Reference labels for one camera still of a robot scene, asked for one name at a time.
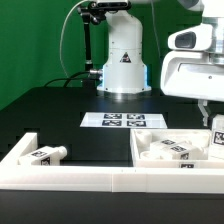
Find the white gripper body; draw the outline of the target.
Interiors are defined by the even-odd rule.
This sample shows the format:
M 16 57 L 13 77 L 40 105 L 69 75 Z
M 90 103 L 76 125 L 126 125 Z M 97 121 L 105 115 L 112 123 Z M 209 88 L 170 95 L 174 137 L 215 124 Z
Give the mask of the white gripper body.
M 224 101 L 224 24 L 201 23 L 169 36 L 160 87 L 166 95 Z

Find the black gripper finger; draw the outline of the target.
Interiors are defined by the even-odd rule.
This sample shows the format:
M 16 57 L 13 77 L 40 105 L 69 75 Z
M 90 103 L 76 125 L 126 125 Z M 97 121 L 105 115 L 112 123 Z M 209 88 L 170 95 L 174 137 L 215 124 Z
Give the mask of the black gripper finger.
M 203 116 L 203 125 L 205 127 L 207 127 L 209 116 L 210 116 L 210 109 L 208 106 L 208 101 L 204 100 L 204 99 L 199 99 L 198 100 L 198 108 Z

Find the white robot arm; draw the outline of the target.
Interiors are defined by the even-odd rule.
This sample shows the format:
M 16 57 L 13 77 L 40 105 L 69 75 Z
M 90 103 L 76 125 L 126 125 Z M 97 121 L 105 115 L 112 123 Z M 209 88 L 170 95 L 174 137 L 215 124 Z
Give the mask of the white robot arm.
M 142 62 L 142 25 L 128 13 L 134 3 L 148 0 L 96 0 L 109 24 L 109 57 L 98 87 L 115 95 L 148 90 Z M 200 11 L 199 25 L 169 36 L 171 51 L 162 64 L 160 87 L 164 94 L 194 98 L 208 118 L 207 102 L 224 102 L 224 0 L 177 0 L 184 8 Z

